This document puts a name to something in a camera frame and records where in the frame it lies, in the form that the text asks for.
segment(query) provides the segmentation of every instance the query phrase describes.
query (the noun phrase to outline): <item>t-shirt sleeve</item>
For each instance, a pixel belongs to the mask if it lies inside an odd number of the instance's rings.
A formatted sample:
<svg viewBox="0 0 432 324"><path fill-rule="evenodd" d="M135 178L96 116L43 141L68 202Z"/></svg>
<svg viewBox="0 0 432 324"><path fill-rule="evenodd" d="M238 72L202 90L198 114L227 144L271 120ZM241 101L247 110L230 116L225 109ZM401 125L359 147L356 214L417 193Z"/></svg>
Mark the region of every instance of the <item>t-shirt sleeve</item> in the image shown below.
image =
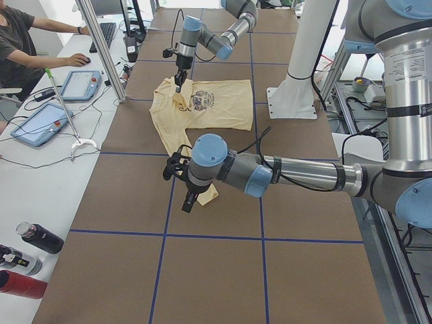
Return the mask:
<svg viewBox="0 0 432 324"><path fill-rule="evenodd" d="M13 11L14 14L17 15L18 19L21 20L24 23L24 25L26 25L27 30L32 28L34 16L29 15L28 13L15 8L11 8L11 10Z"/></svg>
<svg viewBox="0 0 432 324"><path fill-rule="evenodd" d="M16 48L0 36L0 61L7 59L14 51L16 51Z"/></svg>

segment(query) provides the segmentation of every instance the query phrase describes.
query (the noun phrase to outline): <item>desk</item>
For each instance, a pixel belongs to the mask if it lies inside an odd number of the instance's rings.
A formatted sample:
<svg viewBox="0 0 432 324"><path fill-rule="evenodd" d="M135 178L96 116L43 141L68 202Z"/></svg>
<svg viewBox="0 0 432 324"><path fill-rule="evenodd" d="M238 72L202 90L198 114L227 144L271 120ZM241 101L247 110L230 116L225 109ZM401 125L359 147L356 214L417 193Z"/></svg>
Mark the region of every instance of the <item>desk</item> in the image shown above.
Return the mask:
<svg viewBox="0 0 432 324"><path fill-rule="evenodd" d="M121 57L126 58L122 37L122 32L117 29L117 34L110 47L114 64L121 62L116 66L119 73L123 63L127 63L121 59ZM67 57L81 52L91 58L91 63L83 67L83 70L102 70L103 66L98 54L88 52L91 42L92 40L88 36L74 35L59 56ZM70 70L79 70L79 68L60 67L52 69L56 83L62 84ZM105 88L103 81L95 97L103 92ZM48 86L51 86L51 83L48 77L44 76L35 90ZM30 104L28 108L36 107L36 104ZM87 104L89 103L66 103L67 108L73 110L74 113L79 112L80 107ZM116 97L112 89L108 90L95 105L103 112L93 137L100 148L117 109ZM24 110L24 105L17 112L17 115L30 114L31 112ZM83 138L88 138L91 136L98 118L99 112L90 108L74 117L73 121L80 135ZM14 125L9 125L0 136L0 140L9 138L9 133L14 128ZM69 124L61 130L61 133L72 133ZM44 146L34 148L14 139L6 140L0 142L0 154L12 161L34 166L44 165L69 157L70 147L74 141L73 136L58 134ZM76 151L76 155L93 151L91 146L83 146ZM65 238L98 156L99 154L87 155L77 158L74 162L64 161L41 169L29 169L0 160L0 214L2 220L0 244L13 246L18 250L40 257L44 262L43 268L34 278L49 281L59 255L47 254L23 242L15 234L17 224L22 221L39 223ZM31 323L40 303L40 300L0 294L0 322L2 324Z"/></svg>

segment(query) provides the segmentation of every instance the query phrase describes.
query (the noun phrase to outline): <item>small bowl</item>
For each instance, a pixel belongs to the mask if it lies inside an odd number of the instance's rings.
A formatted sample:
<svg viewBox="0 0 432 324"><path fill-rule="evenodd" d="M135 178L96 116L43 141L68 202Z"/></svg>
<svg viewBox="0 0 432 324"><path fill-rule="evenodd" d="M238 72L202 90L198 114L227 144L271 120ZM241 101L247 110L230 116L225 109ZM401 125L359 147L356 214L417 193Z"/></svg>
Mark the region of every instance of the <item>small bowl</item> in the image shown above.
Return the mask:
<svg viewBox="0 0 432 324"><path fill-rule="evenodd" d="M352 81L352 88L356 92L364 92L370 84L371 81L369 79L358 76L354 81Z"/></svg>

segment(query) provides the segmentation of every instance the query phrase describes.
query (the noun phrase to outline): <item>tablet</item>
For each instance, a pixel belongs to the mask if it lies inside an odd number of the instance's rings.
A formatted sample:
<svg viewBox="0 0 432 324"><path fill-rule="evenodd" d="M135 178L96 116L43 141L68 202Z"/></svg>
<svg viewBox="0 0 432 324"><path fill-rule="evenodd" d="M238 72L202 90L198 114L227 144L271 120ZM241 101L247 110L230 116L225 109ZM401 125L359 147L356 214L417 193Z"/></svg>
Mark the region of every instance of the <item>tablet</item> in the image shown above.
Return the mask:
<svg viewBox="0 0 432 324"><path fill-rule="evenodd" d="M101 80L99 71L69 71L60 94L64 101L89 101Z"/></svg>
<svg viewBox="0 0 432 324"><path fill-rule="evenodd" d="M32 146L40 146L53 137L68 119L64 110L47 102L11 132L11 136Z"/></svg>

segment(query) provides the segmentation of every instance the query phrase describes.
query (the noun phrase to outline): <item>white pole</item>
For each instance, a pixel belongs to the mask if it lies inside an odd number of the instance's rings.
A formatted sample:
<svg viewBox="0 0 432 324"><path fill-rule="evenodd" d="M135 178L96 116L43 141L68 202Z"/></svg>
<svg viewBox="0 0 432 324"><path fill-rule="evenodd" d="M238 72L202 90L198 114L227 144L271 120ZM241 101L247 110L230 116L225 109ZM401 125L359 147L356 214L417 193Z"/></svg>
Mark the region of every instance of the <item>white pole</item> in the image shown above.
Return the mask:
<svg viewBox="0 0 432 324"><path fill-rule="evenodd" d="M270 118L317 118L310 76L337 2L305 1L286 79L267 89Z"/></svg>

